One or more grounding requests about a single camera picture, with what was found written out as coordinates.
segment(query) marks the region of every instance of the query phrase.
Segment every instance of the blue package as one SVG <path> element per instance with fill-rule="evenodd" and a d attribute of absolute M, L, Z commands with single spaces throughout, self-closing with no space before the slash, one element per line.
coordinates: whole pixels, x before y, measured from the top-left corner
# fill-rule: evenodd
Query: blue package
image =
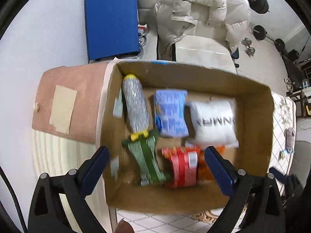
<path fill-rule="evenodd" d="M 157 90 L 154 95 L 155 126 L 163 136 L 187 137 L 184 119 L 186 90 Z"/>

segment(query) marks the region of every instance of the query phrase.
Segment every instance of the yellow object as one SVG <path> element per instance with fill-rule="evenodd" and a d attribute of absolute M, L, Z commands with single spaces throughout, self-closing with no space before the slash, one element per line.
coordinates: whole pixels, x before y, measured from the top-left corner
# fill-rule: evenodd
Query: yellow object
<path fill-rule="evenodd" d="M 131 133 L 131 140 L 136 141 L 138 139 L 138 136 L 140 136 L 140 135 L 143 135 L 144 138 L 147 138 L 149 135 L 149 132 L 147 129 L 145 129 L 144 131 L 139 132 L 139 133 Z"/>
<path fill-rule="evenodd" d="M 136 79 L 138 79 L 134 74 L 128 74 L 128 75 L 126 75 L 126 76 L 124 77 L 123 80 L 126 80 L 126 79 L 128 79 L 128 78 L 136 78 Z"/>

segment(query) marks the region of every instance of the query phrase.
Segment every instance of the silver dumbbell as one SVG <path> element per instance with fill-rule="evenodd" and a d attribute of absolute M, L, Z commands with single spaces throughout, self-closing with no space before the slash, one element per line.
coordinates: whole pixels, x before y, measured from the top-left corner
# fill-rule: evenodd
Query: silver dumbbell
<path fill-rule="evenodd" d="M 252 44 L 252 41 L 249 39 L 249 38 L 244 38 L 242 40 L 242 45 L 246 46 L 247 49 L 246 49 L 246 53 L 248 56 L 254 56 L 255 54 L 255 48 L 254 47 L 251 47 L 250 45 Z"/>

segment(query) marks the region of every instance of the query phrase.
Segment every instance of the red package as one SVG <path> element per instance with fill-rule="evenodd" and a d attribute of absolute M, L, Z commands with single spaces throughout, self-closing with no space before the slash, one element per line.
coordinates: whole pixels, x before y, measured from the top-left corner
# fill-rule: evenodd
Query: red package
<path fill-rule="evenodd" d="M 174 171 L 174 181 L 168 184 L 169 187 L 187 187 L 197 183 L 197 160 L 200 151 L 198 146 L 162 149 L 162 156 L 170 160 Z"/>

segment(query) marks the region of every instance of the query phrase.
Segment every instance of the beige paper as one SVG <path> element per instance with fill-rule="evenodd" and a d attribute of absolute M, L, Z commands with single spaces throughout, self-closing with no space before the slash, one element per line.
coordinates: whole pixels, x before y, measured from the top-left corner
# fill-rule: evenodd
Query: beige paper
<path fill-rule="evenodd" d="M 69 135 L 69 127 L 77 91 L 56 85 L 49 124 L 57 132 Z"/>

